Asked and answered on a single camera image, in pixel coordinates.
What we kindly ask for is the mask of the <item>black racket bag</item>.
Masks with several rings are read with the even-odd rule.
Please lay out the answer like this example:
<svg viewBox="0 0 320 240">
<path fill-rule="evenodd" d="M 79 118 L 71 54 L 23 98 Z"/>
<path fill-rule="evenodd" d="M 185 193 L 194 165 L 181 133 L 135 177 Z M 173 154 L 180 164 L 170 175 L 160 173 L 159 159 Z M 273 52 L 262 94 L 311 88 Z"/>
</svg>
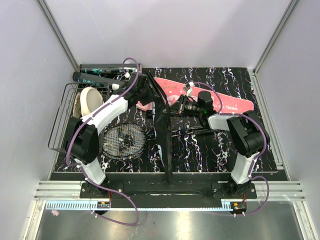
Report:
<svg viewBox="0 0 320 240">
<path fill-rule="evenodd" d="M 152 118 L 156 144 L 161 162 L 163 163 L 166 181 L 172 184 L 173 169 L 171 158 L 172 130 L 170 106 L 167 100 L 167 95 L 156 82 L 155 78 L 149 71 L 146 72 L 146 75 L 149 81 L 149 89 L 151 91 L 153 101 Z"/>
</svg>

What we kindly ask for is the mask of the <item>black teal shuttlecock tube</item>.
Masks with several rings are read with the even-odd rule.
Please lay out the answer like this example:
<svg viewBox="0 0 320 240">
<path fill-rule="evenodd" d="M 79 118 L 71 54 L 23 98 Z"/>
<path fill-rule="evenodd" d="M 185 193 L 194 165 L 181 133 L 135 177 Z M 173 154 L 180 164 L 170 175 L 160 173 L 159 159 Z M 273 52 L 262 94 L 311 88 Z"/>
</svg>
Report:
<svg viewBox="0 0 320 240">
<path fill-rule="evenodd" d="M 87 74 L 118 74 L 123 73 L 123 70 L 126 72 L 132 72 L 135 70 L 142 70 L 142 64 L 139 63 L 138 65 L 134 63 L 126 63 L 122 65 L 121 63 L 117 64 L 80 64 L 78 69 L 82 73 Z"/>
</svg>

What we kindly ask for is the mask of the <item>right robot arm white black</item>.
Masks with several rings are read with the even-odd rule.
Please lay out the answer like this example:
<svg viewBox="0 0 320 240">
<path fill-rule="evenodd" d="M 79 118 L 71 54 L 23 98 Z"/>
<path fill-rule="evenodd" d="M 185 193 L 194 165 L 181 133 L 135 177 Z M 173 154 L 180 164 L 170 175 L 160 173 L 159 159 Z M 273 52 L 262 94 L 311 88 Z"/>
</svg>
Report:
<svg viewBox="0 0 320 240">
<path fill-rule="evenodd" d="M 196 101 L 180 95 L 168 112 L 174 117 L 196 117 L 203 128 L 230 133 L 237 157 L 223 190 L 235 199 L 243 195 L 250 188 L 253 167 L 270 140 L 256 113 L 253 110 L 244 113 L 216 111 L 212 95 L 206 90 L 198 93 Z"/>
</svg>

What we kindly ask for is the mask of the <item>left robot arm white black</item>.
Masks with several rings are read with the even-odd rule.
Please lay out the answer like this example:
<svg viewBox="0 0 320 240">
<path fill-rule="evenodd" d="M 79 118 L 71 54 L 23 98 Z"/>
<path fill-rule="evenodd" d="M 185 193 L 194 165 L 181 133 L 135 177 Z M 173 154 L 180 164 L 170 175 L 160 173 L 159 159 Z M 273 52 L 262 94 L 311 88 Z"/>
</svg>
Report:
<svg viewBox="0 0 320 240">
<path fill-rule="evenodd" d="M 64 134 L 66 164 L 81 168 L 95 197 L 103 198 L 108 193 L 108 186 L 104 183 L 106 174 L 98 160 L 102 130 L 138 102 L 143 105 L 152 102 L 158 92 L 157 83 L 150 74 L 135 72 L 128 83 L 114 90 L 96 110 L 82 118 L 71 117 L 68 120 Z"/>
</svg>

